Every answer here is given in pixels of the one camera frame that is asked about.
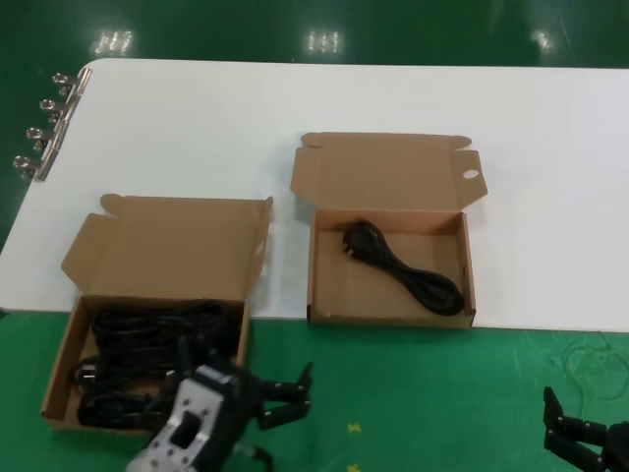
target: cardboard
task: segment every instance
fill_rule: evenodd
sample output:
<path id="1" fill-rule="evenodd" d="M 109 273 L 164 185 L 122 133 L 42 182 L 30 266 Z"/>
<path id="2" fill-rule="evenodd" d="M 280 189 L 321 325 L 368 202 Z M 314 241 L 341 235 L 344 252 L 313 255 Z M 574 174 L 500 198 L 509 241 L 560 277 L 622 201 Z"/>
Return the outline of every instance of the cardboard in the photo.
<path id="1" fill-rule="evenodd" d="M 79 424 L 72 368 L 97 353 L 90 314 L 102 306 L 181 307 L 219 300 L 241 319 L 234 362 L 243 365 L 250 328 L 247 294 L 263 264 L 272 199 L 166 199 L 105 195 L 108 214 L 89 214 L 62 269 L 83 292 L 59 349 L 41 415 L 55 428 Z M 155 384 L 139 385 L 155 392 Z"/>
<path id="2" fill-rule="evenodd" d="M 308 319 L 315 323 L 469 327 L 476 314 L 467 219 L 487 193 L 469 138 L 315 133 L 302 136 L 293 192 L 315 205 Z M 343 232 L 367 219 L 409 266 L 434 270 L 462 291 L 454 317 L 426 310 L 390 274 L 351 259 Z"/>

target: black robotic claw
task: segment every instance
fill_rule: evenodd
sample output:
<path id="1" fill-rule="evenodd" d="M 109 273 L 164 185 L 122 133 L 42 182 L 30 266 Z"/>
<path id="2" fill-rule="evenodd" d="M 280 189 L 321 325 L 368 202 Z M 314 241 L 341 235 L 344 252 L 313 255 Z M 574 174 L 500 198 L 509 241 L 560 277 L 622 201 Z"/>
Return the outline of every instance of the black robotic claw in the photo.
<path id="1" fill-rule="evenodd" d="M 543 390 L 543 446 L 584 472 L 629 472 L 629 422 L 612 425 L 583 421 L 563 415 L 559 400 L 547 386 Z M 596 454 L 581 443 L 600 445 Z"/>
<path id="2" fill-rule="evenodd" d="M 311 407 L 312 364 L 295 383 L 263 381 L 220 358 L 211 358 L 179 384 L 168 422 L 127 467 L 127 472 L 215 472 L 233 451 L 272 470 L 271 455 L 239 444 L 253 418 L 261 429 L 301 420 Z M 284 405 L 267 409 L 267 401 Z"/>

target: box lid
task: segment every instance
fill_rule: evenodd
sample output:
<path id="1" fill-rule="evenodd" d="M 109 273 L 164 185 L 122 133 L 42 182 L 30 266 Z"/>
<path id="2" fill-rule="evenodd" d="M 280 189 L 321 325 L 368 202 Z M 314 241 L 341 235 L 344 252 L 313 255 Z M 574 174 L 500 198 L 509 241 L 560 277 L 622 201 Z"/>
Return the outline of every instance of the box lid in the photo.
<path id="1" fill-rule="evenodd" d="M 100 203 L 62 263 L 87 295 L 243 300 L 259 277 L 272 198 Z"/>
<path id="2" fill-rule="evenodd" d="M 487 193 L 463 136 L 310 133 L 291 189 L 321 208 L 460 210 Z"/>

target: black cable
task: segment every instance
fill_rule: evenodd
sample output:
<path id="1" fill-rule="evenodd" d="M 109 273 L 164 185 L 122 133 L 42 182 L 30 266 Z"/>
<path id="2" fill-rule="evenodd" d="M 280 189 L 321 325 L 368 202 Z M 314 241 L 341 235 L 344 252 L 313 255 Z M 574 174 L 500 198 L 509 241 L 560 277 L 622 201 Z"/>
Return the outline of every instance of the black cable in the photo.
<path id="1" fill-rule="evenodd" d="M 382 232 L 369 221 L 352 224 L 343 235 L 343 243 L 352 258 L 393 275 L 428 310 L 445 317 L 463 310 L 463 295 L 452 280 L 402 263 L 386 244 Z"/>
<path id="2" fill-rule="evenodd" d="M 210 302 L 96 312 L 91 330 L 98 355 L 80 361 L 70 375 L 83 391 L 79 422 L 99 428 L 160 428 L 170 415 L 178 381 L 204 364 L 210 352 L 226 360 L 237 353 L 241 322 L 224 304 Z M 145 381 L 158 381 L 162 390 L 136 394 L 134 387 Z"/>

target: metal clip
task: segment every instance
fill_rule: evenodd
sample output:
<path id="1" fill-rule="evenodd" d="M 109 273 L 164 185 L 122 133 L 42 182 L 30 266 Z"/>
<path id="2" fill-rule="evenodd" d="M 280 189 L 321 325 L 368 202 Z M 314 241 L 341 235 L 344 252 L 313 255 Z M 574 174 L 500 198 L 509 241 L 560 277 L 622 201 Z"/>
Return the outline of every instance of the metal clip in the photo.
<path id="1" fill-rule="evenodd" d="M 79 82 L 79 79 L 76 77 L 66 76 L 65 74 L 58 72 L 52 76 L 52 82 L 57 86 L 61 86 L 59 88 L 59 94 L 61 96 L 66 96 L 72 87 Z"/>
<path id="2" fill-rule="evenodd" d="M 32 179 L 38 166 L 33 164 L 29 157 L 18 155 L 13 159 L 13 166 L 22 172 L 22 177 L 25 179 Z"/>
<path id="3" fill-rule="evenodd" d="M 35 141 L 35 144 L 32 147 L 35 150 L 44 149 L 48 142 L 51 141 L 54 137 L 55 134 L 52 131 L 44 131 L 40 130 L 39 128 L 27 129 L 27 138 Z"/>
<path id="4" fill-rule="evenodd" d="M 66 112 L 68 105 L 66 103 L 45 99 L 39 102 L 39 108 L 50 113 L 50 118 L 48 118 L 50 123 L 56 123 L 59 121 L 59 118 L 61 118 L 61 115 Z"/>

